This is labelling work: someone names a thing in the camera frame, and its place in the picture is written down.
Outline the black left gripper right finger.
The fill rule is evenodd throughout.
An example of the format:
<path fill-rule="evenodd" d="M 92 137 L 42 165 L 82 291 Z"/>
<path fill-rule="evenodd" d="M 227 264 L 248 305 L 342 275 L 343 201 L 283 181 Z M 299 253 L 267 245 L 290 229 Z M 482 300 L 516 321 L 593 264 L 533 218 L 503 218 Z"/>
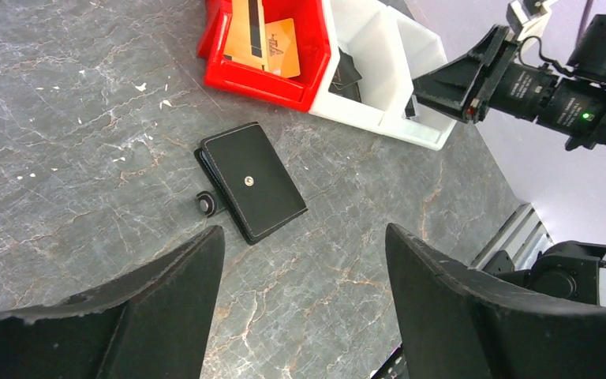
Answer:
<path fill-rule="evenodd" d="M 391 223 L 391 292 L 412 378 L 606 378 L 606 245 L 478 269 Z"/>

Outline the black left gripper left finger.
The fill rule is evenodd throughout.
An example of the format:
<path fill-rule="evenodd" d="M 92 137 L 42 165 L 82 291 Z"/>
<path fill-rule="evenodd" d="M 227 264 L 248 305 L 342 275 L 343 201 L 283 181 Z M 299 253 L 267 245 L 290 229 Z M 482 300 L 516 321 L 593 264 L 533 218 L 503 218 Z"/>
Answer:
<path fill-rule="evenodd" d="M 52 306 L 0 311 L 0 378 L 198 378 L 224 255 L 211 226 Z"/>

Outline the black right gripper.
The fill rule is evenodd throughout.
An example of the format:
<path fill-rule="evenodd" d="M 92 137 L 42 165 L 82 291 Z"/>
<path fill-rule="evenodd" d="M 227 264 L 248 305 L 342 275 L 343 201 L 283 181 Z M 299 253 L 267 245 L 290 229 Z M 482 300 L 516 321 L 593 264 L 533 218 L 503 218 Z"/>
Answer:
<path fill-rule="evenodd" d="M 524 62 L 534 42 L 541 64 Z M 541 54 L 541 37 L 511 37 L 505 25 L 492 29 L 466 54 L 412 80 L 420 105 L 462 123 L 483 122 L 489 111 L 580 138 L 596 125 L 596 88 L 558 61 Z"/>

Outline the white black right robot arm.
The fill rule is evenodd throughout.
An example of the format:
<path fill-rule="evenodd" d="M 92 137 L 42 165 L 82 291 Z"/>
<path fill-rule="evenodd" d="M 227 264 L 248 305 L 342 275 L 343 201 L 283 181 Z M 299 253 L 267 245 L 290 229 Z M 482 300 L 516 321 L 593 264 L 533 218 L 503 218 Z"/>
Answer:
<path fill-rule="evenodd" d="M 568 137 L 565 148 L 606 147 L 606 14 L 597 14 L 566 65 L 526 65 L 526 41 L 495 25 L 466 54 L 413 79 L 420 105 L 477 124 L 489 110 Z"/>

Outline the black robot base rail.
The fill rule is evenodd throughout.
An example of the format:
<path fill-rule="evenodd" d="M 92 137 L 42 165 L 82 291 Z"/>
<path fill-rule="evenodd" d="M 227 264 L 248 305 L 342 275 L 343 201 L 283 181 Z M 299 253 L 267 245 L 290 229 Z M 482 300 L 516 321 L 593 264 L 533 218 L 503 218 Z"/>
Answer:
<path fill-rule="evenodd" d="M 516 269 L 530 267 L 535 256 L 553 245 L 541 218 L 531 204 L 517 207 L 489 243 L 471 261 L 474 268 L 484 269 L 497 255 L 511 259 Z M 380 366 L 371 372 L 371 378 L 407 378 L 406 357 L 398 345 Z"/>

